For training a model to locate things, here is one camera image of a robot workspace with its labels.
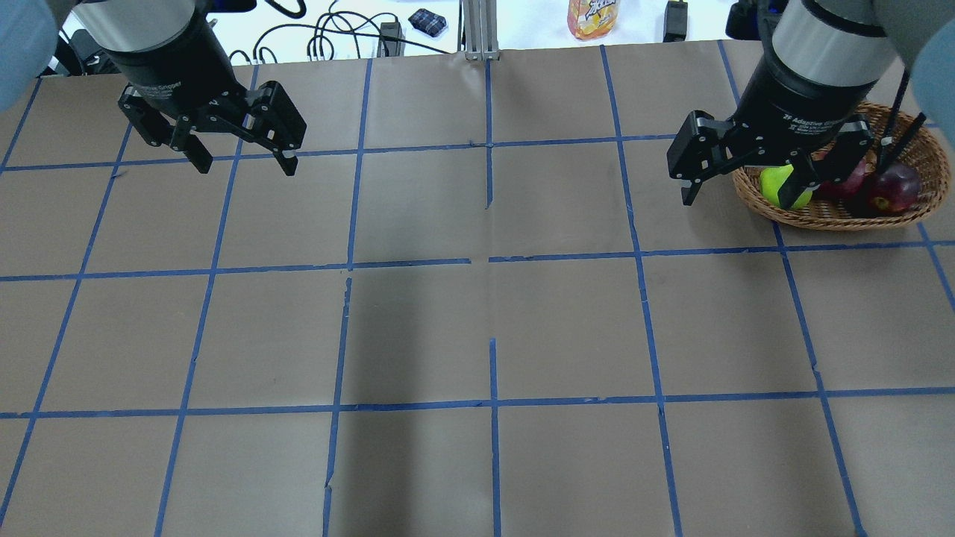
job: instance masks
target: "woven basket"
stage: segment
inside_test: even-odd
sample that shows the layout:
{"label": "woven basket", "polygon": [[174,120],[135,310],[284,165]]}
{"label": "woven basket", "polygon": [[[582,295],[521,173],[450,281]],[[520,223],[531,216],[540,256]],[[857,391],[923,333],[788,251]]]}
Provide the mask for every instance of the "woven basket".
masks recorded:
{"label": "woven basket", "polygon": [[[858,111],[869,117],[872,132],[876,136],[880,136],[891,109],[880,104],[863,102],[859,105]],[[912,124],[913,120],[915,118],[900,112],[892,136],[897,140],[905,132],[905,129]],[[902,152],[899,161],[919,171],[919,175],[922,177],[922,193],[919,194],[919,201],[912,205],[908,211],[894,216],[853,218],[842,202],[817,200],[815,198],[801,209],[783,210],[770,204],[760,194],[759,173],[762,171],[761,168],[744,167],[737,169],[732,172],[732,182],[736,187],[736,194],[753,212],[781,224],[829,231],[861,231],[863,229],[910,226],[924,219],[942,204],[945,195],[948,194],[951,171],[948,167],[948,157],[944,149],[925,127],[919,129],[918,134]]]}

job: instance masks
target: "metal post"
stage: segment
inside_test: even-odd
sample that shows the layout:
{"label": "metal post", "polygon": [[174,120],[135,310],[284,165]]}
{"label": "metal post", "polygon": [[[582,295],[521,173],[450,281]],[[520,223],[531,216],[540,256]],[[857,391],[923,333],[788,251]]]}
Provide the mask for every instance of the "metal post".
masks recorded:
{"label": "metal post", "polygon": [[499,59],[498,0],[464,3],[464,56],[470,60]]}

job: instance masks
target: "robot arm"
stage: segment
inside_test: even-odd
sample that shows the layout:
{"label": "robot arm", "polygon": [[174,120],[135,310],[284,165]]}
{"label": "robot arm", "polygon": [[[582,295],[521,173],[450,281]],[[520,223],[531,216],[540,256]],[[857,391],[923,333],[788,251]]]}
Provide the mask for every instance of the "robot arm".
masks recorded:
{"label": "robot arm", "polygon": [[[725,121],[691,112],[670,146],[669,173],[682,181],[684,204],[706,180],[743,165],[793,165],[779,191],[784,207],[822,178],[844,181],[874,139],[854,112],[895,50],[913,71],[916,98],[951,134],[953,19],[949,0],[791,0],[772,35],[762,36],[763,58],[736,112]],[[813,162],[812,152],[831,141],[825,159]]]}
{"label": "robot arm", "polygon": [[[305,121],[278,82],[268,81],[250,91],[236,80],[197,0],[12,2],[24,12],[39,13],[38,20],[52,19],[47,26],[53,34],[62,24],[62,19],[54,22],[53,13],[65,18],[73,8],[129,79],[119,109],[147,143],[170,146],[206,173],[212,156],[193,133],[231,133],[262,145],[286,175],[294,175]],[[29,26],[24,22],[16,24]],[[33,39],[44,36],[37,31],[28,34]]]}

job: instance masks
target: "orange bottle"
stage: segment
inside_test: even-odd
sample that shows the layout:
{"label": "orange bottle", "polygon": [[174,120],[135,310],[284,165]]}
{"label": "orange bottle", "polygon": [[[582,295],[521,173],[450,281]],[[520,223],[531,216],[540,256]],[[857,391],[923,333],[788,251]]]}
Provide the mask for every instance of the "orange bottle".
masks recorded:
{"label": "orange bottle", "polygon": [[567,28],[585,41],[603,37],[617,22],[620,0],[570,0]]}

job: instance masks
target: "black electrical cable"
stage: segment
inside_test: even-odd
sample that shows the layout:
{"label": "black electrical cable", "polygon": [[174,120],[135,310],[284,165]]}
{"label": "black electrical cable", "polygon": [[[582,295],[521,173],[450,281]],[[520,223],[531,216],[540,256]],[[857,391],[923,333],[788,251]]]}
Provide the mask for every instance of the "black electrical cable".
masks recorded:
{"label": "black electrical cable", "polygon": [[[322,32],[324,32],[324,31],[328,28],[329,22],[331,22],[332,26],[334,26],[335,29],[338,30],[339,32],[348,32],[349,34],[351,34],[351,35],[354,37],[354,40],[355,40],[355,53],[358,55],[359,58],[361,58],[361,49],[360,49],[360,47],[359,47],[359,45],[358,45],[358,36],[355,34],[355,32],[357,32],[358,30],[361,30],[362,28],[365,28],[365,27],[368,26],[368,25],[371,25],[371,26],[374,28],[374,30],[375,30],[376,32],[378,32],[378,36],[380,37],[380,36],[381,36],[381,27],[379,27],[377,24],[375,24],[374,19],[377,18],[377,17],[381,17],[381,16],[388,16],[388,15],[390,15],[390,16],[394,17],[394,22],[395,22],[395,23],[400,23],[400,20],[398,19],[398,15],[396,15],[396,14],[390,12],[390,11],[382,11],[382,12],[380,12],[380,13],[376,13],[376,14],[372,15],[371,17],[367,17],[367,16],[365,16],[364,14],[359,13],[359,12],[356,12],[356,11],[335,11],[335,12],[332,12],[332,11],[330,11],[330,9],[331,9],[334,5],[335,5],[335,2],[332,2],[331,5],[329,6],[329,11],[323,13],[322,16],[320,16],[320,17],[318,18],[318,21],[315,23],[315,26],[316,26],[315,35],[320,35]],[[361,24],[358,25],[357,27],[354,27],[354,26],[351,24],[351,21],[349,21],[349,19],[348,19],[345,15],[350,15],[350,16],[358,17],[359,20],[364,20],[365,22],[361,23]],[[338,26],[338,20],[337,20],[337,19],[342,19],[343,21],[345,21],[345,24],[349,25],[349,29],[346,31],[346,30],[343,29],[342,27]],[[319,48],[321,48],[321,46],[322,46],[321,41],[318,42],[318,45],[319,45]]]}
{"label": "black electrical cable", "polygon": [[899,90],[896,92],[896,98],[892,102],[892,112],[889,113],[889,117],[885,122],[885,128],[882,130],[882,137],[879,138],[876,144],[876,167],[882,167],[882,153],[884,152],[885,146],[882,145],[883,141],[886,138],[892,136],[892,133],[895,132],[895,123],[896,119],[899,117],[899,110],[902,108],[902,100],[905,98],[905,91],[908,89],[908,79],[909,72],[906,69],[902,72],[902,80],[899,81]]}
{"label": "black electrical cable", "polygon": [[[351,32],[339,32],[337,30],[326,30],[328,33],[341,33],[344,35],[351,35]],[[433,53],[439,54],[450,54],[447,51],[442,51],[441,49],[436,49],[435,47],[430,47],[428,45],[423,45],[421,43],[415,43],[414,41],[409,41],[408,39],[400,39],[398,37],[391,37],[390,35],[373,35],[371,33],[355,33],[359,37],[378,37],[379,39],[384,39],[385,41],[394,41],[395,43],[405,43],[407,45],[414,45],[416,47],[421,47],[422,49],[429,50]]]}
{"label": "black electrical cable", "polygon": [[305,0],[297,0],[297,1],[298,1],[298,10],[297,10],[297,11],[289,11],[289,10],[286,9],[285,7],[280,6],[275,0],[265,0],[265,2],[266,2],[269,6],[271,6],[272,8],[274,8],[274,9],[275,9],[276,11],[278,11],[279,13],[285,15],[286,17],[293,18],[293,19],[300,19],[300,18],[305,17],[305,13],[306,13],[306,11],[307,11],[307,8],[305,7]]}
{"label": "black electrical cable", "polygon": [[[351,25],[351,22],[349,21],[349,19],[345,18],[344,15],[341,15],[341,14],[339,14],[339,13],[322,13],[322,16],[318,17],[318,20],[315,21],[315,34],[314,34],[314,35],[315,35],[315,36],[324,35],[324,34],[325,34],[325,29],[326,29],[326,28],[328,27],[328,25],[329,25],[329,21],[333,21],[335,18],[340,18],[340,19],[342,19],[343,21],[345,21],[345,24],[349,25],[349,31],[350,31],[351,33],[354,33],[354,32],[357,30],[354,26]],[[341,28],[338,26],[338,23],[337,23],[337,22],[335,23],[335,28],[341,30]],[[358,54],[358,59],[361,59],[361,46],[358,44],[358,36],[357,36],[357,35],[353,35],[352,38],[354,39],[354,42],[355,42],[355,53]],[[325,50],[323,49],[323,41],[322,41],[321,39],[319,39],[319,40],[317,41],[317,44],[318,44],[318,52],[316,52],[315,55],[319,55],[319,54],[325,55]]]}
{"label": "black electrical cable", "polygon": [[66,40],[66,44],[70,47],[70,50],[73,51],[73,55],[76,56],[76,61],[79,63],[79,71],[82,75],[86,75],[86,62],[83,61],[83,58],[79,57],[79,53],[76,51],[76,47],[73,46],[73,40],[70,39],[70,36],[66,31],[60,30],[60,34],[63,35],[63,39]]}
{"label": "black electrical cable", "polygon": [[464,50],[464,0],[457,0],[457,51]]}
{"label": "black electrical cable", "polygon": [[259,49],[259,56],[262,55],[262,51],[268,51],[269,54],[272,54],[272,61],[275,63],[279,63],[279,58],[275,57],[275,53],[272,51],[272,49],[269,49],[268,47],[261,47]]}
{"label": "black electrical cable", "polygon": [[318,60],[318,59],[335,59],[335,44],[331,42],[331,39],[328,39],[324,35],[321,36],[321,39],[324,41],[328,41],[329,43],[329,57],[325,57],[324,52],[322,52],[322,55],[319,55],[318,53],[312,54],[313,43],[315,42],[314,39],[315,38],[312,37],[308,41],[307,45],[305,46],[305,54],[308,56],[308,61]]}
{"label": "black electrical cable", "polygon": [[232,63],[232,57],[235,56],[236,54],[241,54],[242,57],[245,58],[246,63],[248,64],[252,63],[252,58],[248,57],[248,54],[246,54],[245,51],[232,51],[232,54],[229,55],[229,63]]}
{"label": "black electrical cable", "polygon": [[[260,55],[259,55],[259,46],[262,44],[262,41],[263,41],[270,33],[275,32],[276,30],[280,30],[280,29],[282,29],[282,28],[309,28],[309,29],[311,29],[311,30],[313,30],[313,31],[315,30],[315,27],[314,27],[314,26],[312,26],[312,25],[310,25],[310,24],[302,24],[302,23],[285,23],[285,24],[280,24],[280,25],[278,25],[278,26],[273,26],[272,28],[269,28],[268,30],[266,30],[262,35],[259,36],[259,39],[256,40],[255,45],[252,47],[252,57],[255,58],[255,59],[260,59],[260,60],[261,60]],[[422,49],[425,49],[425,50],[428,50],[428,51],[432,51],[432,52],[434,52],[434,53],[450,54],[450,53],[447,52],[447,51],[442,51],[441,49],[436,49],[435,47],[432,47],[432,46],[429,46],[429,45],[425,45],[425,44],[422,44],[422,43],[416,43],[416,42],[414,42],[414,41],[409,41],[408,39],[401,39],[401,38],[398,38],[398,37],[391,37],[391,36],[389,36],[389,35],[374,35],[374,34],[371,34],[371,33],[359,33],[359,32],[339,32],[339,31],[337,31],[337,30],[330,30],[330,29],[325,29],[325,32],[328,32],[328,33],[336,33],[336,34],[342,34],[342,35],[357,35],[357,36],[359,36],[359,37],[378,37],[378,38],[384,39],[384,40],[386,40],[386,41],[393,41],[393,42],[396,42],[396,43],[405,43],[405,44],[408,44],[408,45],[414,45],[414,46],[416,46],[416,47],[420,47],[420,48],[422,48]],[[313,37],[309,40],[309,42],[307,43],[307,47],[311,47],[311,46],[313,45],[313,42],[314,42],[315,40],[317,40],[317,39],[318,39],[318,38],[316,38],[316,37],[313,36]]]}
{"label": "black electrical cable", "polygon": [[902,134],[902,137],[899,138],[899,141],[896,143],[895,147],[892,148],[892,152],[885,157],[885,160],[879,163],[879,167],[876,168],[876,174],[881,175],[885,173],[885,170],[889,169],[889,166],[895,163],[899,157],[902,156],[902,152],[905,150],[905,147],[915,138],[915,135],[919,132],[919,129],[922,128],[922,125],[925,124],[925,112],[919,112],[915,116],[915,120],[912,121],[912,124],[905,129],[905,132]]}
{"label": "black electrical cable", "polygon": [[311,30],[315,29],[315,27],[310,24],[302,24],[300,22],[288,22],[285,24],[280,24],[278,26],[273,26],[272,28],[269,28],[268,30],[266,30],[262,35],[260,35],[259,39],[255,42],[255,45],[252,46],[252,57],[255,59],[261,59],[259,57],[259,45],[262,44],[263,39],[265,39],[265,37],[269,35],[270,33],[275,32],[276,30],[280,30],[282,28],[308,28]]}

